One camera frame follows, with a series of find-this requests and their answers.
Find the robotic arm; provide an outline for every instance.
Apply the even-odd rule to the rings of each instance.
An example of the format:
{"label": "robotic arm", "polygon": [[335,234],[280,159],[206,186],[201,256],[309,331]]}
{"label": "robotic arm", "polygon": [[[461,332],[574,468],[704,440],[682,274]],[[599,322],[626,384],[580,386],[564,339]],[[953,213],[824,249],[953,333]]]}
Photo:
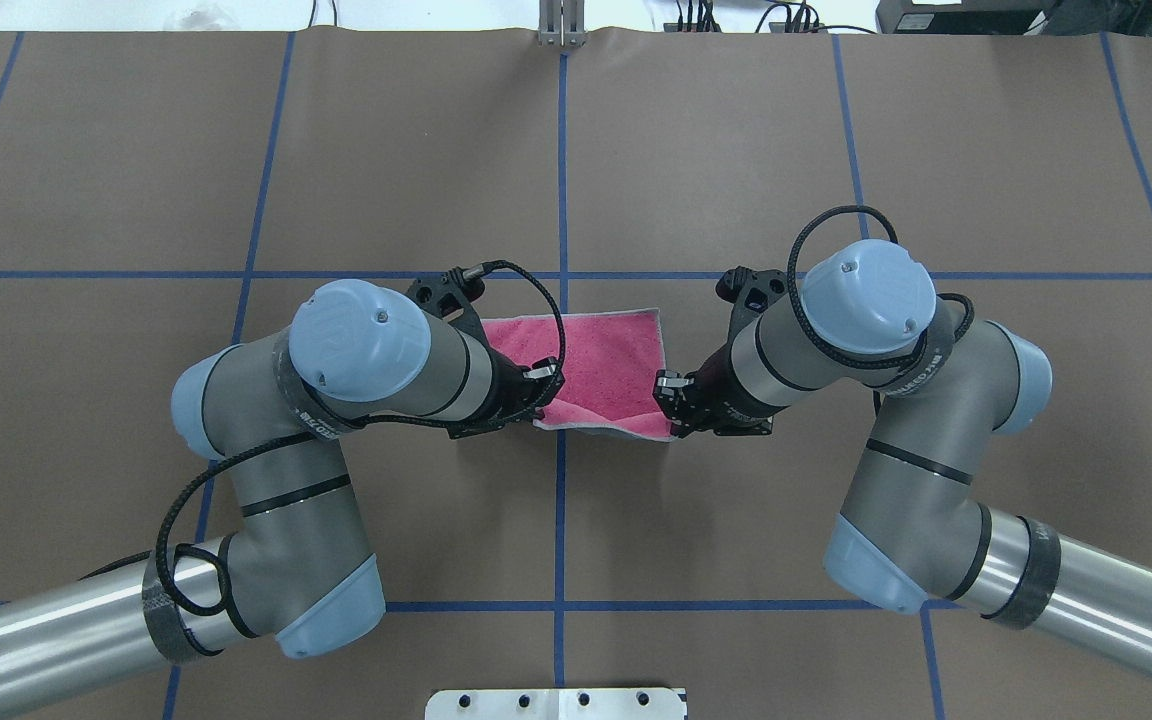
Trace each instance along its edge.
{"label": "robotic arm", "polygon": [[[219,461],[173,505],[153,556],[0,606],[0,717],[274,634],[293,659],[369,632],[385,609],[376,555],[338,439],[379,420],[465,437],[530,420],[562,384],[559,357],[521,367],[486,342],[471,302],[497,262],[420,279],[407,295],[346,279],[291,325],[180,377],[172,415]],[[444,318],[460,313],[445,323]],[[379,415],[397,411],[403,415]],[[168,547],[194,488],[232,468],[243,529]]]}
{"label": "robotic arm", "polygon": [[[890,242],[852,243],[797,290],[803,241],[841,213],[874,215]],[[969,497],[990,435],[1020,432],[1047,404],[1047,357],[1001,324],[973,323],[964,297],[937,297],[895,237],[877,211],[846,206],[801,233],[788,274],[723,274],[727,343],[695,373],[657,376],[675,434],[767,434],[774,414],[814,389],[864,382],[887,400],[829,539],[829,577],[904,614],[946,597],[1152,675],[1151,570]]]}

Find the folded cloth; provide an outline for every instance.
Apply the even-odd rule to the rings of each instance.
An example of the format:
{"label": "folded cloth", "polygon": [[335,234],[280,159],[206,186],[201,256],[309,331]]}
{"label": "folded cloth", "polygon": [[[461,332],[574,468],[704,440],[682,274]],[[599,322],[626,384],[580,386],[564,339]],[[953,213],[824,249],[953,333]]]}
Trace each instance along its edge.
{"label": "folded cloth", "polygon": [[[657,309],[563,314],[566,382],[538,429],[578,429],[594,434],[668,442],[669,420],[652,399],[664,341]],[[530,365],[558,356],[553,314],[483,320],[488,341],[503,356]]]}

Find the blue joint cap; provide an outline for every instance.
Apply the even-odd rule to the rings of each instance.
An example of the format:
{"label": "blue joint cap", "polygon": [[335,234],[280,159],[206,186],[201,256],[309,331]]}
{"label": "blue joint cap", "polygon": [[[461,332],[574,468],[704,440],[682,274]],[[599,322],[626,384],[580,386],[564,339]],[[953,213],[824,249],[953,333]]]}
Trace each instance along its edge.
{"label": "blue joint cap", "polygon": [[303,381],[329,397],[371,402],[416,379],[431,335],[424,311],[401,291],[343,279],[301,305],[287,340]]}
{"label": "blue joint cap", "polygon": [[371,632],[384,614],[385,593],[372,555],[305,614],[279,630],[274,639],[291,660],[323,655]]}
{"label": "blue joint cap", "polygon": [[937,287],[903,247],[861,240],[808,272],[803,310],[829,344],[882,355],[918,340],[932,323]]}
{"label": "blue joint cap", "polygon": [[202,393],[207,388],[211,370],[217,367],[221,357],[236,347],[238,346],[230,344],[220,353],[198,361],[184,373],[180,373],[177,384],[172,388],[172,424],[177,429],[180,437],[184,438],[189,450],[195,450],[195,454],[206,460],[223,460],[225,455],[211,445],[207,430],[202,425]]}
{"label": "blue joint cap", "polygon": [[847,592],[885,611],[912,615],[927,600],[927,592],[842,515],[824,551],[824,570]]}
{"label": "blue joint cap", "polygon": [[1032,423],[1038,414],[1043,412],[1044,407],[1047,407],[1047,401],[1052,396],[1052,364],[1037,344],[993,320],[987,323],[1002,331],[1011,342],[1011,350],[1016,353],[1016,365],[1020,366],[1016,404],[1011,406],[1011,415],[1007,415],[1007,419],[993,429],[995,434],[1010,435],[1028,429],[1029,423]]}

